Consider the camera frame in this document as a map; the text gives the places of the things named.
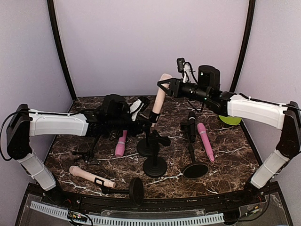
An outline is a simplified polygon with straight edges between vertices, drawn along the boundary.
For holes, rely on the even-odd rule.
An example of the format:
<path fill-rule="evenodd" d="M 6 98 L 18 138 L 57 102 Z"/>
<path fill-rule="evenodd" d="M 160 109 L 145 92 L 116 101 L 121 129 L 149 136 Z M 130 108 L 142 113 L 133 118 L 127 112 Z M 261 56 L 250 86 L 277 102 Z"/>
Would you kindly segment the black stand holding beige microphone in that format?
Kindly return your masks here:
<path fill-rule="evenodd" d="M 142 157 L 152 157 L 154 155 L 154 151 L 159 149 L 159 133 L 157 130 L 151 131 L 151 122 L 149 122 L 148 119 L 139 116 L 136 121 L 139 126 L 139 131 L 145 132 L 146 134 L 146 137 L 138 142 L 136 147 L 137 152 Z"/>

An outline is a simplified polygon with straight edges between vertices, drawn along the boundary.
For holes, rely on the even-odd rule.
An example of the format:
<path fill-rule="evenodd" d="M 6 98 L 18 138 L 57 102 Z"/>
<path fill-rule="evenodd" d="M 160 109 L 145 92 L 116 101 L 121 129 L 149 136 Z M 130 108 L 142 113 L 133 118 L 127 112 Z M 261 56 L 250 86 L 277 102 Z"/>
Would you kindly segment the black microphone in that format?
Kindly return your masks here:
<path fill-rule="evenodd" d="M 196 115 L 193 111 L 189 112 L 188 123 L 189 123 L 189 137 L 192 143 L 196 140 Z"/>

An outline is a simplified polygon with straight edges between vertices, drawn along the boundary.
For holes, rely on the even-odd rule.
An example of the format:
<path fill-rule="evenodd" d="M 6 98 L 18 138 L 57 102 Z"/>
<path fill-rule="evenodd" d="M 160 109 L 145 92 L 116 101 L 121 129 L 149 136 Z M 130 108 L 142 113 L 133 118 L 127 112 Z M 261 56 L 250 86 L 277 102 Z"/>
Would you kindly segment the black round-base desk stand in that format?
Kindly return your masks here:
<path fill-rule="evenodd" d="M 168 136 L 161 136 L 157 130 L 153 130 L 149 135 L 148 143 L 152 156 L 144 161 L 143 171 L 151 178 L 162 177 L 167 171 L 167 163 L 162 157 L 158 157 L 160 144 L 170 146 L 171 140 Z"/>

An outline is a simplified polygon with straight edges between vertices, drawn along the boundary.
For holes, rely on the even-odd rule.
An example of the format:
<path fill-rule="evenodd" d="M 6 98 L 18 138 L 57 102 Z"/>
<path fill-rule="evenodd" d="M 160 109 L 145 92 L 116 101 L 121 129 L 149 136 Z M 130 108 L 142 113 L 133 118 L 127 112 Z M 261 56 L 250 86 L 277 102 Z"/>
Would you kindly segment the large pink microphone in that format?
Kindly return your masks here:
<path fill-rule="evenodd" d="M 210 144 L 210 141 L 208 139 L 207 133 L 206 133 L 206 128 L 204 126 L 203 123 L 198 123 L 197 124 L 197 129 L 198 129 L 198 133 L 201 137 L 201 140 L 203 142 L 206 154 L 210 160 L 210 162 L 214 162 L 215 158 L 214 158 L 214 153 Z"/>

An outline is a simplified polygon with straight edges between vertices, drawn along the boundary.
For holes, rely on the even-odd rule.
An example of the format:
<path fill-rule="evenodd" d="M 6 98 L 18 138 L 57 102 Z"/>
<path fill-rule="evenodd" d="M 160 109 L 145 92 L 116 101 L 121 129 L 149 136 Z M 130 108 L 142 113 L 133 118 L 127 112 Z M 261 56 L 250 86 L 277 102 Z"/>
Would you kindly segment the black tripod stand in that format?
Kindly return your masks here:
<path fill-rule="evenodd" d="M 101 168 L 101 170 L 104 172 L 104 174 L 106 174 L 107 176 L 110 176 L 111 174 L 109 173 L 109 171 L 107 171 L 105 169 L 105 167 L 103 165 L 101 165 L 101 163 L 95 158 L 94 148 L 95 148 L 96 144 L 98 143 L 100 137 L 101 137 L 100 135 L 97 135 L 94 138 L 93 144 L 89 148 L 88 151 L 86 151 L 86 152 L 73 151 L 72 155 L 79 156 L 78 158 L 74 159 L 73 162 L 76 163 L 80 160 L 83 160 L 84 163 L 86 163 L 86 164 L 97 165 Z"/>

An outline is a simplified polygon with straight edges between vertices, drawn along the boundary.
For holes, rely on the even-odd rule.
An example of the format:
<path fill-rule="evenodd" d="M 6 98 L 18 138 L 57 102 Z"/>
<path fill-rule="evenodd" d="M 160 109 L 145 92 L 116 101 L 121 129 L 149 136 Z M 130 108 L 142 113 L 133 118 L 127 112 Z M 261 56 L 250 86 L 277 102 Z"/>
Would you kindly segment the black stand with black microphone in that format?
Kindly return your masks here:
<path fill-rule="evenodd" d="M 188 153 L 191 158 L 191 163 L 186 165 L 183 169 L 183 176 L 187 179 L 197 179 L 203 177 L 208 172 L 208 166 L 203 162 L 196 161 L 194 154 L 194 147 L 189 137 L 189 123 L 181 122 L 181 129 L 184 131 L 188 141 Z"/>

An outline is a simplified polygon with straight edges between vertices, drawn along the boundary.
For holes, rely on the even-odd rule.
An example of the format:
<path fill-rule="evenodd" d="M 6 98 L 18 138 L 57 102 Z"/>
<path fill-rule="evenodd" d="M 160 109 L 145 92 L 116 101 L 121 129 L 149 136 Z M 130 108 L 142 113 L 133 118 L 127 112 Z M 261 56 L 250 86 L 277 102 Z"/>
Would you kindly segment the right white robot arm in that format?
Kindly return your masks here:
<path fill-rule="evenodd" d="M 168 76 L 157 82 L 157 86 L 170 97 L 185 97 L 204 103 L 209 110 L 220 116 L 249 119 L 281 130 L 280 141 L 250 179 L 240 200 L 250 204 L 258 197 L 258 189 L 285 167 L 301 152 L 301 113 L 296 102 L 272 103 L 247 97 L 244 94 L 220 91 L 220 71 L 213 66 L 198 68 L 198 82 Z"/>

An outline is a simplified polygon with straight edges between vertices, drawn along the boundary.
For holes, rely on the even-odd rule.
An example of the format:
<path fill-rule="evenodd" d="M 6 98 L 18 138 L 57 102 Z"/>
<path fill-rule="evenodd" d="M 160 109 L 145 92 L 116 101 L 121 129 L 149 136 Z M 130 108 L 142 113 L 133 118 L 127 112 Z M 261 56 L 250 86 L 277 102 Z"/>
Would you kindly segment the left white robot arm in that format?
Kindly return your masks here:
<path fill-rule="evenodd" d="M 80 137 L 109 138 L 113 132 L 127 131 L 137 136 L 149 130 L 151 123 L 138 119 L 150 101 L 139 97 L 129 105 L 120 95 L 106 95 L 96 109 L 85 109 L 77 113 L 41 112 L 21 104 L 17 111 L 8 116 L 11 119 L 6 129 L 7 153 L 9 159 L 18 161 L 35 179 L 48 198 L 56 205 L 66 202 L 66 194 L 58 187 L 54 175 L 36 156 L 30 146 L 30 137 L 39 135 L 75 135 Z"/>

